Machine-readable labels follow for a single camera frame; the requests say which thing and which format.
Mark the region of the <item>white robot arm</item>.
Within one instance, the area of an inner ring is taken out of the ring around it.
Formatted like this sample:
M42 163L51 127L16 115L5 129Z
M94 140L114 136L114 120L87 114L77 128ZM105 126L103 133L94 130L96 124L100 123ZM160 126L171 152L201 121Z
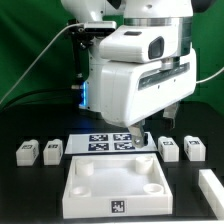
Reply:
M61 0L76 19L73 42L89 54L89 77L80 79L87 108L144 147L144 120L159 111L174 120L195 90L192 17L215 1Z

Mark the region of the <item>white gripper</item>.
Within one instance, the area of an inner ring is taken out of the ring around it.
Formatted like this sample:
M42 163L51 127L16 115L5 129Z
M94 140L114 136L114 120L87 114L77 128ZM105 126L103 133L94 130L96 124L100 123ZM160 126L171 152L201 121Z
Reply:
M132 144L144 146L144 121L164 109L166 129L175 127L178 101L191 95L196 87L194 49L180 58L177 68L162 71L160 61L147 64L107 62L100 77L100 112L112 125L129 127Z

